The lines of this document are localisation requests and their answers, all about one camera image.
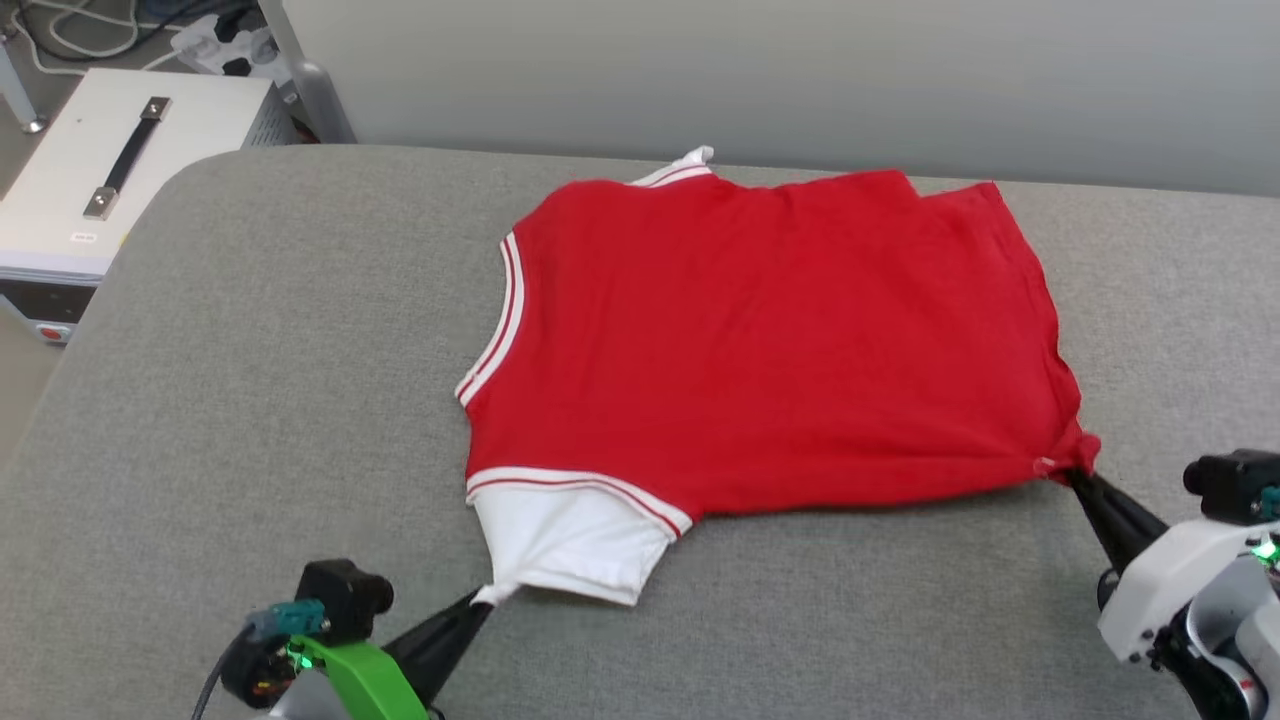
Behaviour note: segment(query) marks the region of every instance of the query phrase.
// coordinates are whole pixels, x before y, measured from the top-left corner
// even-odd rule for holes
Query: white metal case
[[[105,219],[86,215],[152,99],[168,99]],[[134,222],[187,165],[297,132],[266,78],[93,68],[0,202],[0,305],[65,342]]]

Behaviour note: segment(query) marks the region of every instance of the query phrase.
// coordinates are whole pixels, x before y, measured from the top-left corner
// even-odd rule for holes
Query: red power switch
[[[54,341],[64,341],[70,334],[70,329],[61,325],[36,325],[36,332]]]

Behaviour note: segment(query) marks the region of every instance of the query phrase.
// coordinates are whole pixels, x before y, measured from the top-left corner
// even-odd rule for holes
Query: garment
[[[895,506],[1091,468],[1033,251],[984,183],[739,187],[698,149],[553,192],[458,386],[498,602],[634,603],[708,512]]]

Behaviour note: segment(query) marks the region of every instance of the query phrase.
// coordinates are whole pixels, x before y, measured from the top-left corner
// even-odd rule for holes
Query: gray tablecloth
[[[451,391],[498,316],[498,241],[566,181],[652,169],[289,147],[174,178],[0,480],[0,716],[184,716],[243,614],[292,597],[307,560],[392,578],[378,639],[485,582]],[[1187,461],[1280,445],[1280,202],[1001,188],[1044,264],[1101,471],[1193,515]],[[636,609],[517,596],[439,705],[451,720],[1193,716],[1169,676],[1105,648],[1103,565],[1048,483],[710,519]],[[211,716],[246,715],[215,698]]]

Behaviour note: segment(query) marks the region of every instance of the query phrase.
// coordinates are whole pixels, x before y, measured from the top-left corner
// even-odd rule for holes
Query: floor
[[[127,17],[128,0],[97,0],[91,9],[104,15]],[[0,0],[0,28],[8,27],[12,3]],[[52,12],[35,10],[32,24],[37,32],[47,23]],[[113,27],[83,18],[72,18],[61,26],[63,35],[86,47],[110,47],[128,40],[128,28]],[[148,41],[137,53],[119,60],[108,60],[102,67],[137,68],[169,50],[168,33]],[[31,60],[31,46],[20,35],[9,46],[13,59],[27,86],[36,110],[56,119],[79,78],[46,76],[36,70]],[[46,65],[59,67],[56,60],[46,60]],[[178,61],[169,61],[160,69],[183,72]],[[9,191],[13,181],[22,172],[27,158],[36,150],[41,136],[23,135],[8,106],[0,108],[0,197]],[[0,310],[0,468],[9,460],[27,427],[32,410],[44,392],[50,373],[58,364],[61,351],[49,347],[31,334],[9,313]]]

